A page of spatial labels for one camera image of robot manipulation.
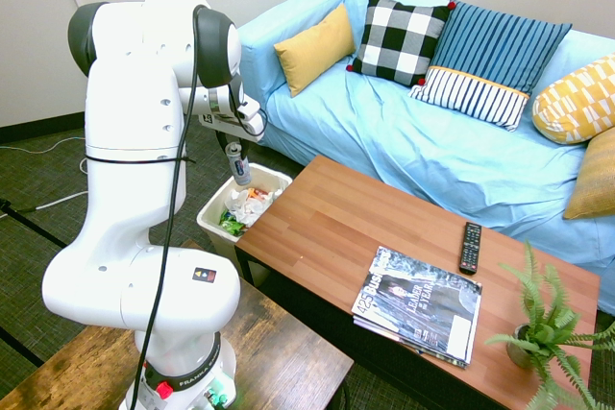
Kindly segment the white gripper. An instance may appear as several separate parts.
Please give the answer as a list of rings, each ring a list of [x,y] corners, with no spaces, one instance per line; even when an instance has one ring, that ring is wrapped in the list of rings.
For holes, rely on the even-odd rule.
[[[240,138],[241,158],[246,161],[248,158],[251,142],[258,142],[264,136],[266,123],[263,117],[257,113],[251,119],[237,119],[220,117],[212,114],[201,114],[200,123],[215,131],[216,140],[223,153],[226,153],[229,144],[228,135]]]

